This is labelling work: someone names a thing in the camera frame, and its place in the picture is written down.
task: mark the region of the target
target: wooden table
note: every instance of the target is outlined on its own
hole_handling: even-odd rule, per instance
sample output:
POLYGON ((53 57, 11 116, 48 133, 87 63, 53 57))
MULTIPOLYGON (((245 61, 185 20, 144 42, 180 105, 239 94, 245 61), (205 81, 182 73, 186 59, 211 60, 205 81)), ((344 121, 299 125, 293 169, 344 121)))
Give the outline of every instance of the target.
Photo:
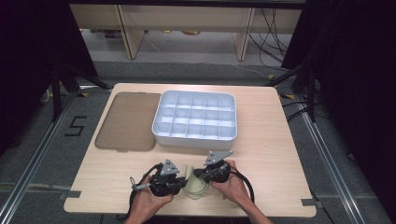
MULTIPOLYGON (((290 129, 276 90, 269 87, 205 86, 171 84, 126 84, 115 86, 99 120, 72 191, 78 198, 67 198, 64 209, 72 213, 124 214, 129 207, 130 176, 140 179, 154 164, 170 159, 183 176, 187 165, 203 168, 209 149, 163 147, 150 151, 119 152, 100 149, 94 140, 114 99, 121 91, 164 92, 167 90, 228 92, 235 96, 238 135, 228 159, 251 182, 256 204, 268 217, 313 217, 315 206, 303 206, 311 199, 290 129)), ((245 217, 234 203, 222 200, 217 190, 208 188, 199 200, 183 190, 157 214, 164 216, 245 217)))

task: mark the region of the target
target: gray floor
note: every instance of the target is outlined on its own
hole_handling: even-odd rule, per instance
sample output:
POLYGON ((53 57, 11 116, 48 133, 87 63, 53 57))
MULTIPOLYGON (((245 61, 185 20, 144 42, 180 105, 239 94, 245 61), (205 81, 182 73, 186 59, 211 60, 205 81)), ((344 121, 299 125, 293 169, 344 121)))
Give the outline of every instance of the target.
MULTIPOLYGON (((262 66, 259 51, 252 42, 243 62, 236 60, 232 34, 200 33, 184 35, 181 32, 164 34, 161 31, 146 33, 137 58, 128 60, 121 39, 106 39, 100 33, 82 32, 100 78, 108 84, 118 82, 200 83, 219 85, 260 86, 269 75, 282 74, 262 66)), ((285 45, 289 35, 282 35, 285 45)), ((266 65, 279 63, 262 56, 266 65)), ((279 94, 288 94, 293 79, 280 84, 279 94)), ((81 85, 89 84, 80 80, 81 85)), ((68 214, 63 210, 64 195, 73 184, 79 165, 90 143, 93 131, 102 114, 108 92, 91 92, 87 97, 77 97, 61 124, 49 151, 42 161, 32 183, 24 195, 11 223, 120 223, 114 216, 101 214, 68 214), (75 116, 86 116, 78 125, 85 128, 79 137, 69 125, 75 116)), ((293 102, 281 98, 281 103, 293 102)), ((10 193, 32 158, 42 137, 50 126, 52 102, 40 106, 31 122, 20 134, 20 144, 11 147, 0 159, 0 203, 10 193)), ((285 116, 300 108, 285 106, 285 116)), ((316 107, 317 125, 332 156, 345 178, 366 223, 390 223, 369 184, 354 161, 346 157, 347 148, 321 106, 316 107)), ((318 149, 302 116, 289 122, 309 187, 316 193, 335 223, 350 223, 346 209, 340 201, 318 149)), ((312 218, 271 217, 275 223, 331 223, 321 208, 312 218)), ((178 223, 178 218, 158 217, 151 223, 178 223)), ((245 219, 189 217, 183 223, 248 223, 245 219)))

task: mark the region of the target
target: beige object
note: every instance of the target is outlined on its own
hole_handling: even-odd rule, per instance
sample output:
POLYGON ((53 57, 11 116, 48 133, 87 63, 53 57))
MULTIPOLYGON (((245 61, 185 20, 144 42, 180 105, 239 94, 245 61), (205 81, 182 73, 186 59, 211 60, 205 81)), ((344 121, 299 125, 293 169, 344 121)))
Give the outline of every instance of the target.
POLYGON ((194 167, 188 165, 186 168, 186 179, 188 182, 183 190, 189 198, 197 200, 203 196, 209 184, 207 184, 202 178, 196 177, 193 171, 194 167))
POLYGON ((201 32, 199 32, 199 31, 182 31, 182 33, 185 35, 198 35, 201 32))
POLYGON ((153 149, 155 136, 151 126, 160 97, 159 93, 119 92, 108 109, 95 145, 117 150, 153 149))
MULTIPOLYGON (((120 83, 111 92, 102 117, 87 148, 84 160, 71 188, 81 191, 78 198, 67 198, 64 209, 73 213, 125 214, 131 193, 130 176, 142 176, 154 164, 171 159, 180 169, 187 165, 201 168, 209 153, 206 148, 164 147, 156 144, 150 151, 102 150, 94 140, 117 93, 144 91, 228 92, 235 97, 238 136, 228 160, 250 181, 255 204, 268 217, 313 217, 317 209, 303 206, 312 199, 306 183, 289 125, 276 89, 248 86, 172 85, 120 83)), ((245 217, 235 203, 222 200, 222 194, 207 188, 205 197, 192 200, 184 193, 161 208, 158 216, 245 217)))

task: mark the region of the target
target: metal rail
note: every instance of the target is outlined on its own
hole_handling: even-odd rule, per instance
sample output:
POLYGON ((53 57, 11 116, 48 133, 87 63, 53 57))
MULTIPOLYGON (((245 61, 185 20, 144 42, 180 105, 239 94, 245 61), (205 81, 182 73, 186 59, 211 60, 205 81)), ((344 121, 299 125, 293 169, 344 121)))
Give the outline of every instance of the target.
POLYGON ((64 109, 62 110, 62 113, 55 121, 50 124, 43 140, 35 151, 35 154, 33 155, 32 159, 30 159, 14 189, 9 194, 6 202, 3 203, 0 210, 0 221, 2 224, 7 224, 12 219, 23 198, 24 193, 29 188, 29 184, 35 176, 38 167, 44 160, 44 157, 46 156, 50 144, 52 143, 52 140, 57 133, 60 124, 63 121, 64 115, 67 112, 68 107, 71 105, 76 96, 76 92, 69 92, 67 94, 64 101, 64 109))
MULTIPOLYGON (((296 100, 303 101, 304 98, 301 95, 297 94, 296 100)), ((332 153, 327 148, 318 130, 317 124, 311 121, 311 118, 309 118, 307 113, 303 113, 303 118, 306 127, 308 128, 309 132, 312 135, 312 138, 314 139, 320 157, 323 159, 324 165, 329 173, 332 183, 335 189, 337 190, 341 202, 343 203, 346 209, 346 213, 348 214, 350 221, 352 223, 359 223, 359 224, 366 223, 361 214, 361 210, 359 209, 358 204, 356 203, 356 200, 354 199, 349 187, 347 186, 345 179, 341 175, 340 170, 338 169, 334 159, 332 158, 332 153)))

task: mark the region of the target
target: cable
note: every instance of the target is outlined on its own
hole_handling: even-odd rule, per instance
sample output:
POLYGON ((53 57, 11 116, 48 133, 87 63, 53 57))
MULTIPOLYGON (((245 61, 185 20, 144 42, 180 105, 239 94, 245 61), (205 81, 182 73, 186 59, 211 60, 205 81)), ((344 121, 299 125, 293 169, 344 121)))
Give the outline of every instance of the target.
MULTIPOLYGON (((154 169, 159 169, 161 167, 161 163, 158 163, 156 165, 154 165, 153 167, 151 167, 147 173, 145 173, 142 177, 142 179, 139 181, 139 183, 137 185, 142 185, 143 181, 145 181, 145 179, 149 176, 149 174, 154 170, 154 169)), ((125 214, 125 216, 121 216, 121 215, 116 215, 116 220, 118 221, 125 221, 129 215, 131 214, 131 208, 132 208, 132 204, 134 202, 134 196, 136 195, 137 191, 132 190, 131 195, 129 196, 129 209, 127 214, 125 214)))
POLYGON ((311 188, 309 188, 309 191, 311 192, 312 196, 314 197, 315 201, 317 201, 318 203, 322 204, 322 209, 323 212, 326 214, 327 218, 330 220, 330 222, 332 224, 335 224, 334 220, 332 220, 332 217, 330 216, 329 212, 327 211, 327 209, 324 207, 323 203, 320 201, 320 199, 317 197, 317 195, 314 193, 314 191, 312 191, 311 188))
POLYGON ((262 47, 262 45, 259 45, 256 40, 253 38, 253 36, 249 35, 251 40, 253 41, 253 43, 259 48, 260 51, 263 51, 264 53, 268 54, 271 58, 277 60, 279 63, 282 63, 282 60, 279 59, 278 57, 276 57, 273 53, 271 53, 270 51, 264 49, 262 47))
POLYGON ((267 20, 267 18, 266 18, 266 16, 265 16, 265 13, 264 13, 263 8, 262 8, 262 15, 264 16, 265 22, 267 23, 267 26, 268 26, 268 31, 269 31, 269 32, 268 32, 268 34, 267 34, 267 37, 268 37, 269 34, 271 34, 271 36, 273 37, 273 39, 275 40, 275 42, 276 42, 276 44, 277 44, 277 47, 274 47, 274 46, 272 46, 272 45, 266 43, 267 37, 265 37, 265 39, 264 39, 263 41, 264 41, 268 46, 270 46, 270 47, 272 47, 272 48, 274 48, 274 49, 278 49, 279 52, 280 52, 280 54, 282 55, 282 58, 285 58, 285 54, 284 54, 284 51, 285 51, 285 50, 283 50, 283 49, 281 48, 280 45, 282 45, 282 46, 283 46, 284 48, 286 48, 286 49, 288 49, 288 48, 279 40, 279 38, 278 38, 278 36, 277 36, 276 20, 275 20, 275 17, 276 17, 276 10, 273 8, 273 20, 272 20, 272 22, 271 22, 271 25, 270 25, 270 23, 268 22, 268 20, 267 20))
POLYGON ((102 215, 100 216, 99 224, 102 224, 102 223, 103 223, 103 219, 104 219, 104 217, 105 217, 105 215, 104 215, 104 214, 102 214, 102 215))
POLYGON ((274 59, 276 59, 276 60, 280 60, 280 59, 278 59, 275 55, 273 55, 272 53, 270 53, 270 52, 267 51, 266 49, 263 49, 263 48, 262 48, 262 45, 263 45, 263 44, 262 44, 261 46, 259 46, 259 44, 253 39, 253 37, 252 37, 251 35, 249 35, 249 36, 250 36, 250 38, 253 40, 253 42, 255 43, 255 45, 256 45, 256 46, 258 47, 258 49, 259 49, 259 59, 260 59, 260 62, 262 63, 263 66, 265 66, 265 67, 267 67, 267 68, 275 69, 275 70, 278 70, 278 71, 282 71, 282 72, 288 72, 288 71, 289 71, 289 70, 286 70, 286 69, 275 68, 275 67, 266 65, 266 64, 262 61, 262 51, 266 52, 270 57, 272 57, 272 58, 274 58, 274 59))
POLYGON ((158 50, 159 52, 162 52, 162 51, 161 51, 160 49, 158 49, 153 43, 151 43, 151 41, 149 41, 149 39, 146 38, 145 35, 143 35, 143 38, 144 38, 145 40, 147 40, 147 42, 148 42, 153 48, 155 48, 155 49, 158 50))
POLYGON ((289 104, 282 105, 282 107, 288 106, 288 105, 297 105, 297 104, 306 104, 305 101, 297 101, 289 104))
POLYGON ((304 113, 304 112, 306 112, 306 111, 308 111, 308 107, 304 107, 303 109, 301 109, 301 110, 295 112, 295 113, 292 114, 292 115, 287 116, 286 118, 288 119, 288 122, 289 122, 291 119, 297 117, 297 115, 299 115, 299 114, 301 114, 301 113, 304 113))
POLYGON ((255 71, 255 70, 250 70, 250 69, 246 69, 246 68, 238 67, 238 66, 236 66, 236 65, 233 65, 233 64, 226 64, 226 65, 230 65, 230 66, 232 66, 232 67, 235 67, 235 68, 237 68, 237 69, 240 69, 240 70, 242 70, 242 71, 247 71, 247 72, 257 73, 257 74, 259 74, 259 75, 260 75, 260 76, 262 76, 262 77, 265 77, 265 78, 267 78, 267 79, 271 79, 271 78, 267 77, 266 75, 264 75, 264 74, 261 74, 260 72, 258 72, 258 71, 255 71))
POLYGON ((253 187, 250 184, 250 181, 248 181, 248 179, 238 171, 237 172, 230 171, 230 174, 238 176, 247 184, 247 188, 250 194, 250 200, 254 202, 254 191, 253 191, 253 187))

